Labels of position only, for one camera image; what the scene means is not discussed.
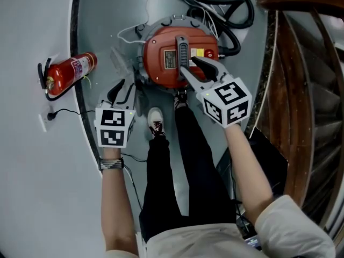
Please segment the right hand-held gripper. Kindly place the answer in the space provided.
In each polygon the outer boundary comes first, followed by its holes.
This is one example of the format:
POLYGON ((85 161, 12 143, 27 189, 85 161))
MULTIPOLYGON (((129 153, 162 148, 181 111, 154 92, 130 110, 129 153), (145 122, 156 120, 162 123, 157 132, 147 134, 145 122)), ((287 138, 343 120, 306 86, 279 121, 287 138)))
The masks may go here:
POLYGON ((184 66, 180 67, 180 73, 194 90, 202 90, 196 97, 202 103, 204 113, 223 128, 247 119, 252 95, 241 78, 230 75, 219 61, 200 56, 193 56, 191 60, 209 81, 200 81, 184 66))

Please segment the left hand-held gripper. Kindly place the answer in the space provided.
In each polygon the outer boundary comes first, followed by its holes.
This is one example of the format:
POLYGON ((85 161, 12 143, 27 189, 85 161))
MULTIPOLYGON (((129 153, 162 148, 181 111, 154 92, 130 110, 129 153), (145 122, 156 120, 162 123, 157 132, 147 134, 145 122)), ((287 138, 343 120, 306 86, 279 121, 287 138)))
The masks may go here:
POLYGON ((125 79, 121 79, 108 93, 109 102, 102 102, 95 108, 94 126, 97 134, 98 147, 126 147, 135 122, 134 109, 136 86, 132 83, 119 107, 113 108, 125 79))

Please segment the red vacuum cleaner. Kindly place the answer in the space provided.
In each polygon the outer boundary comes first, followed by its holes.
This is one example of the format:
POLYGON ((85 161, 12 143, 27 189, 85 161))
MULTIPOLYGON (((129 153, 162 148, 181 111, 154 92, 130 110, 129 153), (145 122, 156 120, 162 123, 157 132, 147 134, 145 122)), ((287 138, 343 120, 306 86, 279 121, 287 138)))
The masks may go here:
POLYGON ((201 81, 206 77, 191 60, 201 56, 219 60, 218 40, 199 20, 189 16, 168 16, 152 25, 138 25, 137 36, 144 43, 138 48, 137 80, 145 85, 175 90, 188 86, 180 74, 185 66, 201 81))

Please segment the person's right forearm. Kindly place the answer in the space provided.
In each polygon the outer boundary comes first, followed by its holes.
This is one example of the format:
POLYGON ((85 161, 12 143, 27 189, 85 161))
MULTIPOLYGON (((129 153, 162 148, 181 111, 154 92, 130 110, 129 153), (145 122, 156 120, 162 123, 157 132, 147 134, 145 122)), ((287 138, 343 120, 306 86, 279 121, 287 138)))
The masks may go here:
POLYGON ((241 127, 234 124, 224 131, 241 201, 247 218, 255 224, 259 215, 273 202, 273 192, 241 127))

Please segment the person's left forearm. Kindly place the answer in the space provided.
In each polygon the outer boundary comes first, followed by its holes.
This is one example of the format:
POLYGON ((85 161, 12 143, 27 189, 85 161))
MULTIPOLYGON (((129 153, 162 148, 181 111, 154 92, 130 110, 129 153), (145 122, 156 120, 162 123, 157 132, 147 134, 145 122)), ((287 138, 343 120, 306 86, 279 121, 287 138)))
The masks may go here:
POLYGON ((138 255, 134 219, 123 170, 102 171, 101 227, 107 251, 138 255))

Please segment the person's right white sneaker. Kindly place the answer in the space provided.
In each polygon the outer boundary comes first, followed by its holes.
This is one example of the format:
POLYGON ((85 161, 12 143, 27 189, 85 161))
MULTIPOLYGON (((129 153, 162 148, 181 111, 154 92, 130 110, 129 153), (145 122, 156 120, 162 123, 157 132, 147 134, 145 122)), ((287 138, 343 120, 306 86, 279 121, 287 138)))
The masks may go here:
POLYGON ((177 110, 181 107, 188 107, 188 96, 186 90, 181 90, 174 96, 174 109, 177 110))

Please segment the person's white sneaker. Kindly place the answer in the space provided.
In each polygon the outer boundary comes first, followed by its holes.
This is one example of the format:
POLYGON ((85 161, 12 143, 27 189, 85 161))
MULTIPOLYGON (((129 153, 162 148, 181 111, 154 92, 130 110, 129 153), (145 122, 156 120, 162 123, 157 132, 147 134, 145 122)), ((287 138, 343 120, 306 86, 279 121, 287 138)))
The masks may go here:
POLYGON ((181 90, 174 96, 174 109, 177 110, 181 107, 188 107, 188 96, 186 90, 181 90))
POLYGON ((157 136, 166 136, 163 127, 163 114, 158 107, 152 107, 147 116, 147 122, 153 138, 157 136))

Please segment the person's left white sneaker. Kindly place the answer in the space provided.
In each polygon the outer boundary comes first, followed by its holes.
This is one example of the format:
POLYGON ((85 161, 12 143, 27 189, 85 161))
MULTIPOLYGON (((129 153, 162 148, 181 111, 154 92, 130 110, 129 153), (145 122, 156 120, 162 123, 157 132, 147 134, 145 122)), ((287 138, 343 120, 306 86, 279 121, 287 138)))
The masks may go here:
POLYGON ((157 136, 166 136, 163 127, 163 114, 158 107, 152 107, 147 116, 147 122, 153 138, 157 136))

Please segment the red fire extinguisher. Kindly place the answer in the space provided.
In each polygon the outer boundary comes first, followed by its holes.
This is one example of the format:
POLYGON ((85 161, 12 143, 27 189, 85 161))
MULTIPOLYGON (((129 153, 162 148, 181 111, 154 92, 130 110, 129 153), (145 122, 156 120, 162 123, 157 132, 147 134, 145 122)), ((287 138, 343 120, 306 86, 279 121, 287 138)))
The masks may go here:
POLYGON ((90 74, 97 66, 96 54, 86 52, 70 57, 57 64, 48 58, 37 66, 41 88, 48 101, 53 102, 66 94, 80 79, 90 74))

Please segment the brown wooden staircase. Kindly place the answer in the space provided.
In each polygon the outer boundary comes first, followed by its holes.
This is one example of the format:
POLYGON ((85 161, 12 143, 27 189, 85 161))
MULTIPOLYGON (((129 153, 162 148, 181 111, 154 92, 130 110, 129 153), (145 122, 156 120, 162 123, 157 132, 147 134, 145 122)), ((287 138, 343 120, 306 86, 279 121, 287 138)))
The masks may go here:
POLYGON ((344 0, 256 0, 271 60, 255 127, 288 162, 285 194, 336 242, 344 238, 344 0))

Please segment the person's black trousers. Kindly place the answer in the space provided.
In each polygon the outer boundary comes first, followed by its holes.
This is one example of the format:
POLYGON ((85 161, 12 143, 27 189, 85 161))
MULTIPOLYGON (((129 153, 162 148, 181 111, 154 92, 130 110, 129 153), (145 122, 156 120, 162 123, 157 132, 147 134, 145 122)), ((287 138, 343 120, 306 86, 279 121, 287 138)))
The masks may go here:
POLYGON ((194 113, 188 107, 178 108, 175 122, 189 184, 189 215, 183 216, 177 204, 169 141, 166 136, 152 138, 147 155, 144 204, 139 215, 145 242, 176 228, 236 222, 234 202, 214 166, 211 148, 194 113))

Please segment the black storage case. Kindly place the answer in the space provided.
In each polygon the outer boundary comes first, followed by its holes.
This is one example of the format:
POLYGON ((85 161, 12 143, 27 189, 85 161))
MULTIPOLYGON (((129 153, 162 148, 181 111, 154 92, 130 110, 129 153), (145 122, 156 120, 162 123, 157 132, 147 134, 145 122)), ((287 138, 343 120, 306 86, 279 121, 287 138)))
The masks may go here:
MULTIPOLYGON (((253 129, 249 143, 269 181, 274 196, 279 197, 283 195, 288 161, 258 128, 253 129)), ((235 195, 233 191, 232 179, 234 177, 230 174, 230 168, 231 157, 229 151, 225 150, 216 166, 216 169, 220 174, 230 197, 232 199, 239 198, 239 195, 235 195)))

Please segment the person's white shirt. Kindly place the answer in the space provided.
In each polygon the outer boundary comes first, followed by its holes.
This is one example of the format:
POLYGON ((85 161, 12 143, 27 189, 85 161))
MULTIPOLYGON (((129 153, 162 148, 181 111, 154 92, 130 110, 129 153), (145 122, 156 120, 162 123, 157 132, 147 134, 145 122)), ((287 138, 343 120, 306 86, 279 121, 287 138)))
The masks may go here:
POLYGON ((246 243, 235 224, 168 230, 150 238, 143 258, 336 258, 332 239, 288 195, 259 215, 255 230, 261 250, 246 243))

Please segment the small screen device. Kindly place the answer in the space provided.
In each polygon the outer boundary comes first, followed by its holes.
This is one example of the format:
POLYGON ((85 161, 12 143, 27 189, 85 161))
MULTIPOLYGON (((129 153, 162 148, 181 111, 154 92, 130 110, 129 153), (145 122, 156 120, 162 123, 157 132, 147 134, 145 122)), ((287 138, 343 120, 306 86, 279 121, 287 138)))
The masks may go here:
POLYGON ((254 235, 250 238, 246 238, 245 239, 245 242, 246 244, 248 244, 249 246, 261 251, 262 250, 262 247, 261 247, 261 243, 258 239, 258 236, 257 235, 254 235))

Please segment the white wall socket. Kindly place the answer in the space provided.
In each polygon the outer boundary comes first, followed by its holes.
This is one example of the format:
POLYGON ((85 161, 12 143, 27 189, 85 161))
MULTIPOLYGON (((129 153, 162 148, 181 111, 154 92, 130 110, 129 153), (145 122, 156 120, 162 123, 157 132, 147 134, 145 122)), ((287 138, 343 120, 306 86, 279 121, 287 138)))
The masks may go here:
POLYGON ((54 120, 48 119, 49 112, 44 112, 38 115, 42 130, 47 133, 54 124, 54 120))

